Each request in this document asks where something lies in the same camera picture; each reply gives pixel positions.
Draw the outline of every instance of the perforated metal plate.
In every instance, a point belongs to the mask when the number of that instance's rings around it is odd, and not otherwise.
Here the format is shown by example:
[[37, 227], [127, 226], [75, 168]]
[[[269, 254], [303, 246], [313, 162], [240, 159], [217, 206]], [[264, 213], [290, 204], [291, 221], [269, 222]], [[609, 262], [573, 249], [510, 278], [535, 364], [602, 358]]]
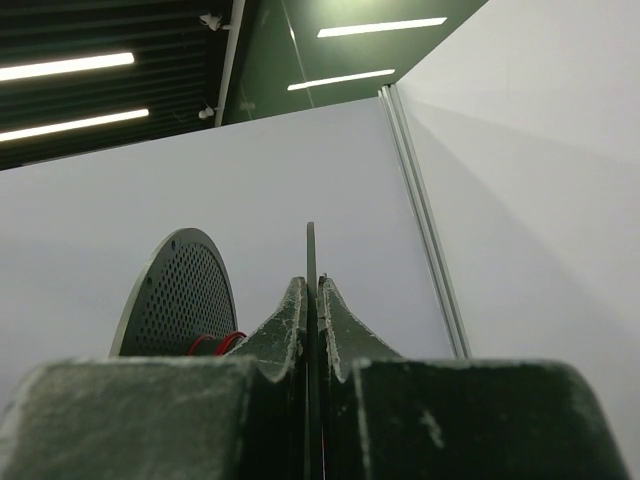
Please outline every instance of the perforated metal plate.
[[198, 336], [224, 338], [235, 330], [233, 295], [218, 249], [200, 230], [178, 230], [138, 278], [111, 355], [185, 355]]

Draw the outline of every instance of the red cable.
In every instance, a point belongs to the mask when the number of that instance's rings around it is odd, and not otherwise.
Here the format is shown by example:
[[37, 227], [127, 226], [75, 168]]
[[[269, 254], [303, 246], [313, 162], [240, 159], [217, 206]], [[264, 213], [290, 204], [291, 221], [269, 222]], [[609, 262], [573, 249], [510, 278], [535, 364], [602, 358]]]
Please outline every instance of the red cable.
[[193, 355], [193, 353], [196, 351], [196, 348], [198, 348], [198, 345], [200, 345], [200, 342], [202, 342], [202, 340], [214, 340], [215, 337], [213, 335], [200, 335], [195, 342], [193, 342], [193, 345], [191, 345], [191, 347], [189, 348], [189, 351], [187, 352], [187, 356], [190, 357]]
[[220, 356], [227, 353], [227, 350], [229, 350], [231, 344], [238, 338], [246, 338], [246, 335], [242, 332], [231, 332], [224, 338], [224, 340], [222, 340], [222, 343], [218, 345], [218, 348], [216, 348], [214, 355]]
[[[242, 332], [231, 332], [229, 335], [224, 337], [222, 342], [220, 342], [220, 345], [218, 345], [218, 347], [216, 348], [214, 355], [220, 356], [227, 353], [227, 350], [229, 350], [229, 347], [231, 346], [231, 344], [238, 338], [246, 338], [246, 335]], [[189, 351], [187, 352], [188, 357], [193, 356], [193, 354], [196, 351], [196, 348], [198, 348], [198, 345], [200, 345], [200, 343], [203, 340], [215, 340], [215, 337], [213, 335], [208, 335], [208, 334], [200, 335], [189, 348]]]

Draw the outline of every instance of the perforated disc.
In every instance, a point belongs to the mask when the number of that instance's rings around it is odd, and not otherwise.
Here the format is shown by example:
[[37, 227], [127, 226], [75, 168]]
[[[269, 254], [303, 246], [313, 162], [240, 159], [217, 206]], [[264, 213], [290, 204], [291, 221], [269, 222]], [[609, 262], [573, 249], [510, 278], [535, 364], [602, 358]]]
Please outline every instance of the perforated disc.
[[237, 330], [227, 271], [213, 241], [195, 228], [169, 235], [131, 291], [111, 356], [185, 355], [203, 334]]

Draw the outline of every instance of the dark ceiling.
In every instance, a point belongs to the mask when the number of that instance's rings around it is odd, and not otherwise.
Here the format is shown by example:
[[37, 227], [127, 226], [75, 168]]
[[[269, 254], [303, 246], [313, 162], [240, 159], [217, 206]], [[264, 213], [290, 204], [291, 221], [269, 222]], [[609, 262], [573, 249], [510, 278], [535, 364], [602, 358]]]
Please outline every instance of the dark ceiling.
[[[188, 133], [221, 120], [237, 123], [375, 96], [486, 1], [0, 0], [0, 68], [123, 52], [135, 56], [129, 65], [0, 80], [0, 169]], [[236, 11], [244, 6], [237, 44], [233, 32], [213, 31], [199, 18], [221, 15], [227, 25], [234, 5]], [[318, 38], [322, 28], [433, 17], [447, 20], [426, 28]], [[237, 48], [229, 54], [233, 68], [228, 61], [225, 70], [228, 44]], [[292, 84], [384, 69], [395, 71], [288, 90]], [[199, 118], [207, 106], [225, 101], [224, 117]], [[7, 132], [137, 109], [149, 115], [1, 141]]]
[[0, 142], [0, 168], [212, 127], [233, 0], [20, 0], [0, 3], [0, 67], [131, 52], [111, 68], [0, 82], [0, 132], [146, 108], [149, 116]]
[[[262, 0], [224, 123], [374, 97], [397, 82], [487, 0]], [[446, 17], [439, 26], [318, 38], [323, 28]], [[295, 91], [291, 84], [394, 69], [392, 75]]]

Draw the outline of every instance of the fluorescent light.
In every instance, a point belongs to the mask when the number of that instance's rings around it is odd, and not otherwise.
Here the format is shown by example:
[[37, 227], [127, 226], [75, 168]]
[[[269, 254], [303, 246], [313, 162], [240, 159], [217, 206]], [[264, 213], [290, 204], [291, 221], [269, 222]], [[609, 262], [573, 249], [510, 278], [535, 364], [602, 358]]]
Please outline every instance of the fluorescent light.
[[323, 28], [318, 32], [318, 38], [340, 37], [342, 35], [356, 35], [358, 33], [388, 32], [389, 30], [404, 30], [407, 28], [433, 27], [442, 25], [447, 17], [423, 18], [421, 20], [406, 20], [404, 22], [372, 23], [370, 25], [353, 25], [351, 27]]
[[100, 55], [98, 57], [76, 58], [74, 60], [62, 60], [59, 62], [35, 63], [19, 67], [0, 68], [0, 82], [16, 80], [18, 78], [41, 77], [43, 75], [55, 75], [57, 73], [79, 72], [81, 70], [93, 70], [94, 68], [115, 67], [133, 63], [132, 53], [115, 53], [113, 55]]
[[33, 137], [35, 135], [44, 135], [45, 133], [63, 132], [65, 130], [73, 130], [74, 128], [91, 127], [93, 125], [102, 125], [104, 123], [120, 122], [131, 118], [146, 117], [149, 110], [134, 110], [132, 112], [115, 113], [113, 115], [104, 115], [102, 117], [87, 118], [85, 120], [76, 120], [74, 122], [57, 123], [55, 125], [47, 125], [46, 127], [27, 128], [25, 130], [16, 130], [15, 132], [0, 133], [0, 142], [8, 140], [16, 140], [18, 138]]
[[361, 78], [380, 77], [382, 75], [391, 75], [394, 69], [378, 70], [377, 72], [357, 73], [355, 75], [346, 75], [344, 77], [323, 78], [322, 80], [311, 80], [310, 82], [296, 83], [289, 85], [287, 90], [300, 90], [301, 88], [317, 87], [318, 85], [327, 85], [329, 83], [348, 82], [350, 80], [360, 80]]

